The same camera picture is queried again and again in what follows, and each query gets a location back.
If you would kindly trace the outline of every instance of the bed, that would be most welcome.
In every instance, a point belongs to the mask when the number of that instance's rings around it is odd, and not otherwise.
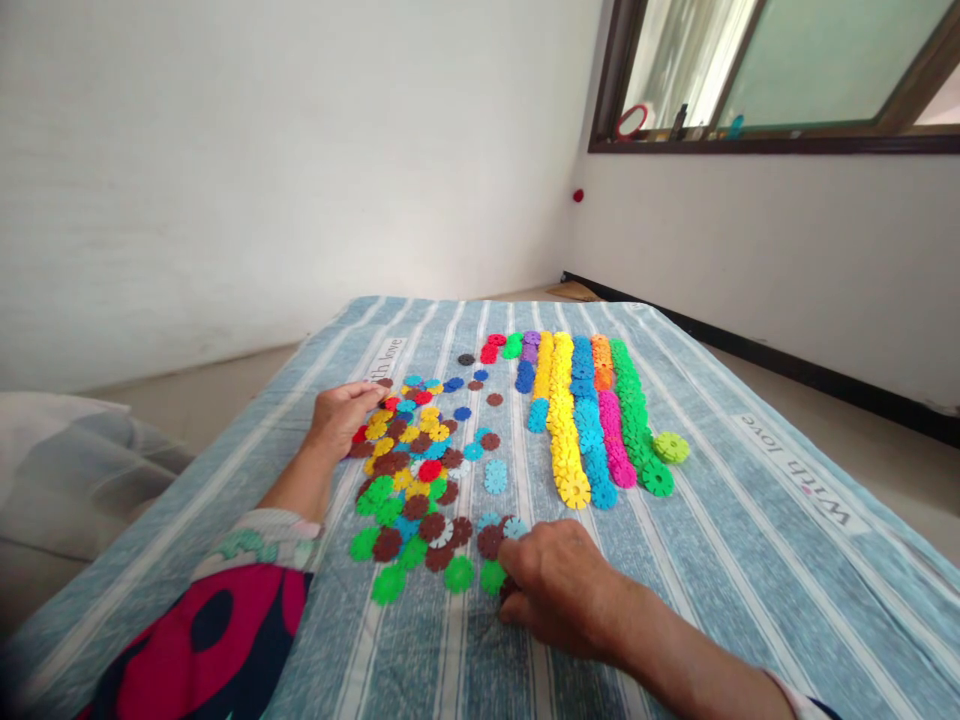
[[[223,435],[110,549],[37,612],[4,650],[17,706],[67,717],[110,660],[185,589],[205,552],[297,450],[318,390],[363,377],[468,377],[491,333],[566,331],[622,339],[649,423],[682,435],[675,491],[620,490],[609,510],[572,510],[552,480],[549,435],[528,431],[515,360],[484,366],[464,437],[496,432],[508,486],[460,478],[449,515],[512,514],[532,526],[574,517],[610,562],[747,661],[845,718],[957,717],[960,573],[834,465],[702,346],[635,303],[446,302],[362,297],[304,342]],[[502,394],[497,407],[486,394]],[[479,582],[453,594],[442,574],[408,574],[397,601],[355,562],[364,462],[337,471],[323,559],[269,717],[669,717],[628,677],[549,650],[496,619]],[[459,553],[476,561],[475,538]]]

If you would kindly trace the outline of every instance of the clothing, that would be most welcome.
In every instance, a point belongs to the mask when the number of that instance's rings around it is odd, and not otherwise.
[[[257,720],[290,654],[323,527],[286,510],[248,512],[190,588],[107,668],[77,716]],[[837,717],[771,674],[798,720]]]

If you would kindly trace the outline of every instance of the white wall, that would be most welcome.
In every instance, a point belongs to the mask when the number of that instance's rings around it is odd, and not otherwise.
[[[0,389],[558,277],[587,0],[0,5]]]
[[[958,412],[960,157],[580,153],[565,269]]]

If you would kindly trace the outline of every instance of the left hand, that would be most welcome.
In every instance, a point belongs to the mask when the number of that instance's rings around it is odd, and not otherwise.
[[[304,447],[328,452],[340,459],[350,452],[354,434],[364,418],[387,396],[382,385],[355,382],[325,390],[313,406],[313,423]]]

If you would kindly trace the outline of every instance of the window glass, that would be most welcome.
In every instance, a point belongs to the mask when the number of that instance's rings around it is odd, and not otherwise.
[[[768,0],[720,116],[745,128],[869,122],[952,0]]]

